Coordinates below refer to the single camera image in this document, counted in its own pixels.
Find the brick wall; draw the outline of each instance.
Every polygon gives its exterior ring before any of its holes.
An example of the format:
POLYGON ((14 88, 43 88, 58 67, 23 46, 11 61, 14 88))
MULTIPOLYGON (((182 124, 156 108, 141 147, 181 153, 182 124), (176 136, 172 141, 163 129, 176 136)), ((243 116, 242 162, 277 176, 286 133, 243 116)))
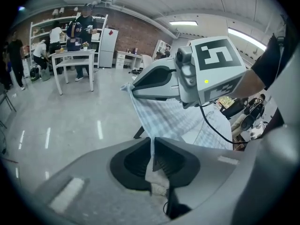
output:
MULTIPOLYGON (((38 23, 45 19, 52 18, 52 10, 32 16, 23 21, 14 29, 18 31, 18 37, 22 40, 24 45, 29 45, 30 23, 38 23)), ((163 40, 171 44, 172 38, 155 26, 133 17, 131 15, 115 11, 112 9, 101 8, 93 11, 93 16, 98 14, 108 14, 107 27, 115 28, 119 31, 115 50, 126 51, 138 48, 138 54, 147 54, 152 56, 158 40, 163 40)), ((63 16, 76 15, 72 7, 66 7, 63 16)))

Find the white refrigerator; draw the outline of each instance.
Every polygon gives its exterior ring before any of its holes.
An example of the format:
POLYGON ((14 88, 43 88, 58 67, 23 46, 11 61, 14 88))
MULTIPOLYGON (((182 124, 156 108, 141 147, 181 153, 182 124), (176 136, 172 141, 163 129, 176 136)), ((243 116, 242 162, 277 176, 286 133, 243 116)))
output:
POLYGON ((117 30, 105 28, 102 31, 102 42, 100 46, 99 66, 103 68, 111 68, 113 65, 113 52, 116 45, 117 30))

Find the white shirt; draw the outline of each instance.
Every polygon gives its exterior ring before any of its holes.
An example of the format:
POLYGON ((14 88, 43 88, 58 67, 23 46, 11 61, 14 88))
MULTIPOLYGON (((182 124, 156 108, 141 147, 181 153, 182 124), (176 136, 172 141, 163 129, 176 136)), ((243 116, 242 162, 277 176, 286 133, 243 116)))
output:
POLYGON ((37 45, 36 49, 34 50, 33 55, 39 58, 43 57, 44 56, 43 50, 46 50, 46 44, 40 43, 39 45, 37 45))
POLYGON ((53 28, 50 31, 50 43, 57 43, 60 41, 60 34, 61 34, 62 30, 61 28, 53 28))

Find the robotic arm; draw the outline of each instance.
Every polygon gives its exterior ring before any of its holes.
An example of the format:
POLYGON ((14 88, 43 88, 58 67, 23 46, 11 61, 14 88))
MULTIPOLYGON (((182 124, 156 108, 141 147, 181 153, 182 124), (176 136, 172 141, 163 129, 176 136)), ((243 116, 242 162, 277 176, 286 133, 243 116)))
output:
POLYGON ((233 93, 246 72, 228 37, 207 37, 180 47, 174 59, 145 68, 134 81, 136 98, 182 101, 183 108, 200 106, 233 93))

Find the plaid cloth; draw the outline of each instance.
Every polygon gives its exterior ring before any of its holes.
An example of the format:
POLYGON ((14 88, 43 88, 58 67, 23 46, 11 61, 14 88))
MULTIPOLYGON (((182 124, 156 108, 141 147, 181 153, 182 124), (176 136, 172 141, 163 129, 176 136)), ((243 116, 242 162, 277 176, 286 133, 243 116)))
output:
MULTIPOLYGON (((210 148, 233 149, 232 144, 226 142, 207 125, 199 107, 183 109, 182 104, 174 98, 166 101, 135 98, 131 91, 133 88, 134 85, 127 83, 121 90, 129 93, 141 124, 151 139, 151 155, 155 152, 155 137, 167 137, 210 148)), ((203 110, 209 123, 232 141, 230 122, 218 108, 209 105, 203 110)))

